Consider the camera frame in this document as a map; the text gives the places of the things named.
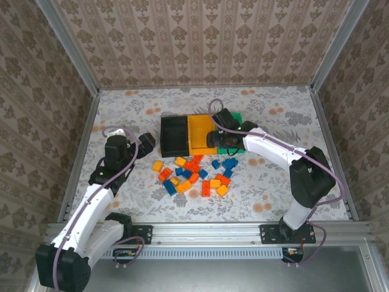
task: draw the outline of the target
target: wire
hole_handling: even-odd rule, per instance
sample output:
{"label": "wire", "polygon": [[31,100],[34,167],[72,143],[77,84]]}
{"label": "wire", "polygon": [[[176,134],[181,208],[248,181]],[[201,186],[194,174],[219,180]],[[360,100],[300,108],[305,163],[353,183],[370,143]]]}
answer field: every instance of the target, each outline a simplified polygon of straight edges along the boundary
{"label": "wire", "polygon": [[[124,242],[128,242],[129,240],[134,240],[134,239],[140,240],[140,241],[142,242],[142,245],[141,245],[141,247],[140,247],[138,253],[137,253],[137,254],[133,257],[133,259],[130,260],[126,265],[131,265],[131,264],[133,264],[134,261],[138,258],[138,256],[142,253],[143,248],[145,247],[145,240],[144,240],[143,237],[141,237],[141,236],[132,236],[132,237],[128,237],[128,238],[126,238],[126,239],[120,240],[120,241],[118,241],[118,242],[115,242],[115,243],[113,244],[113,245],[121,245],[121,244],[124,243]],[[115,257],[114,257],[114,262],[115,262],[116,264],[118,264],[118,262],[117,262],[117,257],[118,257],[119,254],[122,254],[122,252],[118,252],[118,253],[115,255]]]}
{"label": "wire", "polygon": [[230,154],[230,147],[227,147],[227,154],[229,156],[234,156],[235,154],[237,154],[238,151],[239,151],[239,149],[237,148],[234,153]]}
{"label": "wire", "polygon": [[[346,189],[345,189],[345,186],[343,185],[343,182],[340,180],[340,178],[338,178],[338,176],[333,173],[329,168],[327,168],[325,165],[321,164],[320,162],[316,161],[315,159],[309,157],[307,154],[297,150],[295,147],[293,146],[290,146],[282,141],[279,141],[279,140],[276,140],[274,138],[272,138],[271,136],[267,136],[267,135],[264,135],[264,134],[261,134],[261,133],[255,133],[255,132],[243,132],[243,131],[235,131],[235,130],[230,130],[230,129],[227,129],[227,128],[224,128],[223,126],[221,126],[219,123],[217,123],[217,121],[214,120],[213,116],[212,116],[212,104],[214,104],[215,102],[219,102],[221,104],[221,108],[223,109],[224,108],[224,105],[223,105],[223,101],[221,99],[213,99],[211,100],[211,102],[209,103],[208,105],[208,115],[210,116],[212,122],[221,130],[223,131],[226,131],[228,133],[232,133],[232,134],[239,134],[239,135],[251,135],[251,136],[257,136],[257,137],[260,137],[260,138],[263,138],[263,139],[266,139],[268,141],[271,141],[283,148],[285,148],[286,150],[288,151],[292,151],[293,153],[296,153],[297,155],[300,155],[301,157],[305,158],[306,160],[308,160],[309,162],[315,164],[316,166],[320,167],[322,170],[324,170],[326,173],[328,173],[329,175],[331,175],[335,180],[336,182],[338,183],[339,185],[339,189],[340,189],[340,196],[335,198],[335,199],[331,199],[331,200],[328,200],[328,201],[323,201],[321,203],[317,203],[315,207],[312,208],[311,212],[309,213],[308,217],[307,217],[307,220],[310,219],[312,217],[312,215],[314,214],[314,212],[317,210],[317,207],[319,206],[322,206],[324,204],[332,204],[332,203],[336,203],[340,200],[342,200],[344,197],[345,197],[345,194],[346,194]],[[319,225],[316,225],[316,224],[313,224],[313,223],[310,223],[313,227],[316,227],[316,228],[319,228],[321,229],[323,232],[324,232],[324,236],[323,236],[323,240],[322,242],[320,242],[319,246],[317,247],[317,249],[315,250],[315,252],[313,253],[312,256],[310,256],[308,259],[300,262],[300,263],[305,263],[305,262],[308,262],[309,260],[311,260],[318,252],[319,250],[322,248],[322,246],[324,245],[324,242],[326,240],[326,237],[327,237],[327,233],[326,231],[324,230],[324,228],[322,228],[321,226]]]}
{"label": "wire", "polygon": [[312,222],[310,222],[310,221],[308,221],[308,223],[309,223],[310,225],[312,225],[313,227],[319,228],[319,229],[321,229],[321,230],[323,231],[323,239],[321,240],[321,242],[320,242],[320,244],[318,245],[318,247],[315,249],[313,255],[311,255],[310,257],[308,257],[308,258],[305,259],[305,260],[302,260],[300,263],[297,263],[297,262],[295,262],[294,260],[292,260],[290,257],[286,257],[286,256],[284,255],[284,258],[285,258],[285,259],[287,259],[288,261],[290,261],[290,262],[292,262],[292,263],[295,263],[296,266],[302,265],[302,264],[307,263],[307,262],[309,262],[310,260],[312,260],[312,259],[316,256],[316,254],[321,250],[321,248],[323,247],[324,242],[326,241],[326,238],[327,238],[326,229],[324,229],[323,227],[321,227],[321,226],[319,226],[319,225],[317,225],[317,224],[315,224],[315,223],[312,223]]}
{"label": "wire", "polygon": [[60,243],[58,249],[57,249],[57,252],[55,253],[55,257],[54,257],[54,262],[53,262],[53,284],[54,284],[54,289],[56,292],[60,292],[60,288],[58,286],[58,259],[60,258],[60,254],[61,254],[61,251],[65,245],[65,243],[68,241],[71,233],[72,233],[72,230],[74,228],[74,226],[77,224],[77,221],[78,219],[80,219],[82,213],[84,212],[84,210],[86,209],[86,207],[90,204],[90,202],[93,200],[93,198],[99,193],[99,191],[101,191],[102,189],[104,189],[106,186],[108,186],[111,182],[113,182],[115,179],[117,179],[120,175],[122,175],[123,173],[125,173],[135,162],[136,160],[136,157],[138,156],[138,151],[139,151],[139,142],[138,142],[138,139],[136,138],[135,134],[128,128],[125,128],[125,127],[122,127],[122,126],[107,126],[104,128],[104,130],[102,131],[102,135],[103,137],[107,137],[107,135],[105,135],[105,131],[108,130],[108,129],[123,129],[127,134],[129,134],[130,136],[132,136],[132,138],[134,139],[134,143],[135,143],[135,153],[134,153],[134,156],[132,158],[132,160],[127,164],[127,166],[122,169],[121,171],[119,171],[116,175],[114,175],[112,178],[110,178],[109,180],[107,180],[103,185],[101,185],[84,203],[84,205],[81,207],[79,213],[77,213],[72,221],[72,224],[70,225],[69,229],[66,231],[63,239],[62,239],[62,242]]}

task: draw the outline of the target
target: lego brick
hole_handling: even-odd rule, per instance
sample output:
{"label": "lego brick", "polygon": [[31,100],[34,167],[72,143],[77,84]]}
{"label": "lego brick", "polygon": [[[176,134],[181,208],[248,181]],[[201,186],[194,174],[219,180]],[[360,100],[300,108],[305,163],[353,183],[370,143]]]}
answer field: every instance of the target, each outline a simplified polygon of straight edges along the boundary
{"label": "lego brick", "polygon": [[214,155],[218,149],[208,148],[207,134],[215,130],[215,124],[208,114],[188,116],[188,146],[190,155]]}
{"label": "lego brick", "polygon": [[169,195],[173,196],[174,194],[177,193],[177,190],[176,190],[174,184],[169,179],[164,181],[164,186],[167,189]]}
{"label": "lego brick", "polygon": [[224,175],[221,175],[220,173],[218,173],[215,177],[215,179],[218,179],[221,181],[221,184],[225,185],[226,187],[229,186],[230,182],[231,182],[231,179],[229,178],[226,178]]}
{"label": "lego brick", "polygon": [[185,165],[185,163],[187,163],[187,161],[182,157],[177,157],[177,159],[174,163],[180,167],[184,167],[184,165]]}
{"label": "lego brick", "polygon": [[181,180],[177,176],[171,178],[170,181],[174,184],[174,186],[178,186],[181,182]]}
{"label": "lego brick", "polygon": [[211,179],[210,187],[211,189],[217,189],[218,187],[221,187],[221,181],[219,179]]}
{"label": "lego brick", "polygon": [[211,162],[214,169],[218,169],[220,167],[220,162],[217,160],[214,160]]}
{"label": "lego brick", "polygon": [[190,189],[192,187],[192,184],[190,183],[190,181],[184,181],[182,184],[179,184],[177,187],[176,187],[176,190],[177,192],[179,193],[183,193],[185,192],[186,190]]}
{"label": "lego brick", "polygon": [[182,176],[186,179],[190,178],[192,176],[192,173],[190,170],[185,169],[184,172],[182,172]]}
{"label": "lego brick", "polygon": [[190,176],[189,181],[191,184],[194,184],[198,179],[200,175],[198,173],[194,173]]}
{"label": "lego brick", "polygon": [[156,161],[153,165],[153,170],[155,172],[158,172],[160,173],[160,171],[162,170],[162,167],[164,166],[164,163],[162,161]]}
{"label": "lego brick", "polygon": [[187,170],[190,170],[191,172],[199,172],[200,171],[200,166],[198,166],[197,164],[194,164],[193,162],[191,161],[188,161],[185,166],[184,166]]}
{"label": "lego brick", "polygon": [[178,169],[176,169],[176,175],[177,176],[182,175],[183,172],[184,172],[184,169],[182,167],[179,167]]}
{"label": "lego brick", "polygon": [[226,178],[231,178],[232,171],[230,169],[226,169],[225,172],[223,173],[223,176],[225,176]]}
{"label": "lego brick", "polygon": [[210,181],[202,181],[202,192],[201,196],[208,197],[211,195],[211,182]]}
{"label": "lego brick", "polygon": [[201,179],[204,179],[207,177],[208,173],[204,169],[202,169],[202,170],[200,170],[199,175],[200,175]]}
{"label": "lego brick", "polygon": [[228,188],[225,186],[225,185],[222,185],[221,187],[219,187],[218,189],[216,189],[216,193],[219,195],[219,196],[224,196],[227,192],[228,192]]}
{"label": "lego brick", "polygon": [[160,181],[164,182],[172,173],[173,171],[167,167],[159,174],[158,178]]}
{"label": "lego brick", "polygon": [[226,159],[222,165],[225,169],[233,169],[238,164],[238,160],[235,158]]}
{"label": "lego brick", "polygon": [[196,155],[195,157],[193,157],[192,162],[194,164],[199,164],[202,161],[203,157],[204,155]]}

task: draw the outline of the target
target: yellow toy brick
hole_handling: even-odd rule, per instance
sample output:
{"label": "yellow toy brick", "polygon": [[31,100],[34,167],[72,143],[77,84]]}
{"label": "yellow toy brick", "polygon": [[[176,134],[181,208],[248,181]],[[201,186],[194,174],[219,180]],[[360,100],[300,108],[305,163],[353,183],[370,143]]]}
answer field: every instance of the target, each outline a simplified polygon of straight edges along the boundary
{"label": "yellow toy brick", "polygon": [[164,167],[164,163],[162,161],[156,161],[153,165],[153,170],[157,173],[160,173],[162,167]]}
{"label": "yellow toy brick", "polygon": [[179,193],[183,193],[186,190],[190,189],[191,187],[192,187],[192,184],[190,183],[190,181],[184,181],[182,184],[180,184],[176,187],[176,190]]}
{"label": "yellow toy brick", "polygon": [[225,186],[225,185],[222,185],[220,188],[218,188],[216,190],[216,193],[219,195],[219,196],[224,196],[227,192],[228,192],[228,188]]}
{"label": "yellow toy brick", "polygon": [[179,167],[184,167],[185,163],[187,163],[187,161],[182,158],[182,157],[177,157],[176,159],[176,162],[175,162]]}
{"label": "yellow toy brick", "polygon": [[211,189],[217,189],[221,186],[221,181],[219,179],[211,179]]}
{"label": "yellow toy brick", "polygon": [[181,180],[176,176],[175,178],[170,179],[170,181],[174,184],[174,186],[178,186]]}

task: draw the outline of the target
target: toy brick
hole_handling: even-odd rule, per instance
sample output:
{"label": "toy brick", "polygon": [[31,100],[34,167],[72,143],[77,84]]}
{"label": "toy brick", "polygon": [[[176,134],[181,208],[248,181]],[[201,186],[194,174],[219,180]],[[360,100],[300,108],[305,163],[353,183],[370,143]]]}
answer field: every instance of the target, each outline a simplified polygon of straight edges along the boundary
{"label": "toy brick", "polygon": [[188,161],[187,163],[185,163],[185,166],[184,166],[187,170],[190,170],[191,172],[199,172],[200,171],[200,166],[198,166],[197,164],[194,164],[193,162],[191,161]]}
{"label": "toy brick", "polygon": [[214,169],[218,169],[220,167],[220,162],[217,160],[214,160],[211,162]]}
{"label": "toy brick", "polygon": [[228,188],[227,188],[225,185],[222,185],[221,187],[219,187],[219,188],[216,190],[216,193],[217,193],[219,196],[224,196],[228,191],[229,191]]}
{"label": "toy brick", "polygon": [[211,189],[217,189],[218,187],[221,187],[221,181],[219,179],[211,179],[210,187]]}
{"label": "toy brick", "polygon": [[164,181],[164,186],[167,189],[169,195],[173,196],[174,194],[177,193],[177,190],[176,190],[174,184],[169,179]]}
{"label": "toy brick", "polygon": [[169,168],[165,168],[158,176],[159,180],[164,182],[167,178],[173,173],[173,171]]}
{"label": "toy brick", "polygon": [[192,162],[194,164],[199,164],[202,161],[203,157],[204,155],[196,155],[195,157],[193,157]]}
{"label": "toy brick", "polygon": [[183,167],[187,161],[182,157],[177,157],[176,161],[174,162],[178,166]]}
{"label": "toy brick", "polygon": [[189,181],[191,184],[194,184],[198,179],[200,175],[198,173],[194,173],[190,176]]}
{"label": "toy brick", "polygon": [[153,170],[155,172],[158,172],[160,173],[160,171],[162,170],[162,167],[164,166],[164,163],[162,161],[156,161],[153,165]]}
{"label": "toy brick", "polygon": [[170,181],[174,184],[174,186],[178,186],[181,182],[181,180],[177,176],[171,178]]}
{"label": "toy brick", "polygon": [[190,178],[192,176],[192,173],[190,170],[185,169],[184,172],[182,172],[182,176],[186,179]]}
{"label": "toy brick", "polygon": [[202,192],[201,196],[208,197],[211,195],[211,182],[210,181],[202,181]]}
{"label": "toy brick", "polygon": [[179,193],[183,193],[185,192],[186,190],[190,189],[192,186],[192,184],[190,183],[190,181],[184,181],[182,184],[179,184],[177,187],[176,187],[176,190],[177,192]]}
{"label": "toy brick", "polygon": [[182,175],[183,172],[184,172],[184,169],[182,167],[179,167],[178,169],[176,169],[177,176]]}
{"label": "toy brick", "polygon": [[218,173],[215,177],[215,179],[218,179],[221,181],[221,184],[225,185],[226,187],[229,186],[230,182],[231,182],[231,179],[229,178],[226,178],[224,175],[221,175],[220,173]]}
{"label": "toy brick", "polygon": [[199,175],[200,175],[201,179],[204,179],[207,177],[208,173],[204,169],[202,169],[202,170],[200,170]]}
{"label": "toy brick", "polygon": [[238,160],[236,158],[226,159],[223,161],[222,165],[225,169],[233,169],[238,165]]}
{"label": "toy brick", "polygon": [[230,169],[226,169],[225,172],[223,173],[223,175],[226,177],[226,178],[231,178],[232,176],[232,171]]}

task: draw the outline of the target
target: orange toy brick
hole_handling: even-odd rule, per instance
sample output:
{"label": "orange toy brick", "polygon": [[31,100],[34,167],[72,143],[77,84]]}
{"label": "orange toy brick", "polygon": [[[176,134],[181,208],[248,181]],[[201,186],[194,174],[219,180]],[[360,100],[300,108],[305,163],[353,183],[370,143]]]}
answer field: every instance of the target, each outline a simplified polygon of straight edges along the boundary
{"label": "orange toy brick", "polygon": [[202,193],[201,196],[208,197],[211,195],[211,182],[210,181],[202,181]]}
{"label": "orange toy brick", "polygon": [[231,182],[231,179],[226,178],[224,175],[221,175],[220,173],[218,173],[215,178],[220,180],[221,184],[225,185],[226,187],[228,187]]}
{"label": "orange toy brick", "polygon": [[202,161],[203,157],[204,155],[196,155],[195,157],[193,157],[192,162],[194,164],[199,164]]}
{"label": "orange toy brick", "polygon": [[225,185],[222,185],[220,188],[218,188],[216,190],[216,193],[219,195],[219,196],[224,196],[227,192],[228,192],[228,188],[225,186]]}
{"label": "orange toy brick", "polygon": [[173,171],[167,167],[159,174],[158,178],[160,181],[166,181],[172,173]]}
{"label": "orange toy brick", "polygon": [[218,179],[211,179],[210,181],[210,188],[211,189],[217,189],[218,187],[221,187],[221,181]]}
{"label": "orange toy brick", "polygon": [[191,184],[194,184],[198,179],[200,175],[198,173],[194,173],[190,176],[189,181]]}
{"label": "orange toy brick", "polygon": [[176,186],[176,190],[179,193],[183,193],[186,190],[190,189],[191,187],[192,187],[192,184],[190,183],[190,181],[184,181],[182,184],[179,184],[178,186]]}
{"label": "orange toy brick", "polygon": [[162,167],[164,166],[164,163],[162,161],[156,161],[153,165],[153,170],[155,172],[158,172],[160,173],[160,171],[162,170]]}
{"label": "orange toy brick", "polygon": [[197,173],[200,171],[200,166],[198,166],[197,164],[194,164],[193,162],[191,161],[188,161],[187,163],[185,163],[185,166],[184,166],[187,170],[190,170],[191,172],[193,173]]}

